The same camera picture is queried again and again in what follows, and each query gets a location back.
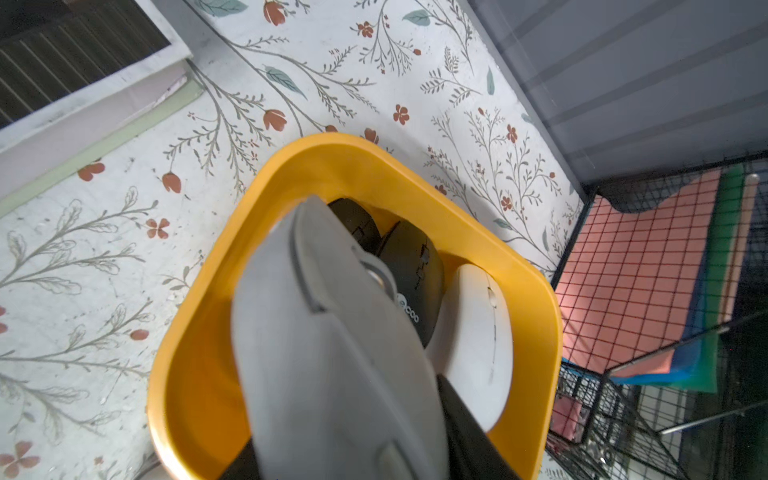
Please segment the grey white mouse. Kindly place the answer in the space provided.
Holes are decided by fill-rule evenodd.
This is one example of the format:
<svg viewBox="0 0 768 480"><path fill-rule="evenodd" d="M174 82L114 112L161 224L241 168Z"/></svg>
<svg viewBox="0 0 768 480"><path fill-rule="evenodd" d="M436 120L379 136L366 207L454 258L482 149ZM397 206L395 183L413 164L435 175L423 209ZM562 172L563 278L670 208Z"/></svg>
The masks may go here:
<svg viewBox="0 0 768 480"><path fill-rule="evenodd" d="M311 196L257 247L231 342L261 479L445 479L435 372L387 267Z"/></svg>

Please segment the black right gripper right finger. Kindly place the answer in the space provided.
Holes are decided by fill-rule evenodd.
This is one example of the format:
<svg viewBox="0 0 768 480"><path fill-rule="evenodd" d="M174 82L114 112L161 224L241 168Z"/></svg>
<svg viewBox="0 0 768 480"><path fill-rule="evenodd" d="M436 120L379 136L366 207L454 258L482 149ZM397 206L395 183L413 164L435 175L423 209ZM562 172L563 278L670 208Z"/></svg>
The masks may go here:
<svg viewBox="0 0 768 480"><path fill-rule="evenodd" d="M519 480L472 416L449 380L437 375L451 480Z"/></svg>

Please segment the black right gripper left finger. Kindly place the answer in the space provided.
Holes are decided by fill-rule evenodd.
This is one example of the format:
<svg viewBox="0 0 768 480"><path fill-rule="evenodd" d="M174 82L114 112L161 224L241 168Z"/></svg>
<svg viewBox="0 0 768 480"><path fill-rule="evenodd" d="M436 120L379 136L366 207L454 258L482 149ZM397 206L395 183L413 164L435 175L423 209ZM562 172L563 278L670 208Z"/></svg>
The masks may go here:
<svg viewBox="0 0 768 480"><path fill-rule="evenodd" d="M260 480L261 472L256 451L248 440L236 458L225 468L219 480Z"/></svg>

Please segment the yellow plastic storage box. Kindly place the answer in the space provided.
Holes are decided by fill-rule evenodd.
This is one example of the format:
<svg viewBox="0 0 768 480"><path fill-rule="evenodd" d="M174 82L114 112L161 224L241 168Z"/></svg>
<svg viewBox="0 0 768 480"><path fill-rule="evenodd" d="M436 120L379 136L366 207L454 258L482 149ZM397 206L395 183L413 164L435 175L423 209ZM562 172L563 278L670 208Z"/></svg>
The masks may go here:
<svg viewBox="0 0 768 480"><path fill-rule="evenodd" d="M499 285L513 336L505 409L489 438L523 479L538 476L561 364L561 313L549 281L455 203L382 148L321 133L262 167L225 224L156 355L147 414L154 447L175 479L215 479L249 436L229 313L248 257L272 226L317 195L362 204L381 230L404 219L436 245L448 273L472 263Z"/></svg>

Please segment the black Lecoo mouse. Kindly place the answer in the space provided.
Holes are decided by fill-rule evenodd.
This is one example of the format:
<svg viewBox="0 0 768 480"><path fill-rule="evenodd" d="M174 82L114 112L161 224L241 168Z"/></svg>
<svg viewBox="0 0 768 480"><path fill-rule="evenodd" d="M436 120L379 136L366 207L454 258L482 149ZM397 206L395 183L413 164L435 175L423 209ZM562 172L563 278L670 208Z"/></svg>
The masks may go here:
<svg viewBox="0 0 768 480"><path fill-rule="evenodd" d="M349 198L334 200L328 207L363 250L371 254L378 252L382 237L367 210Z"/></svg>

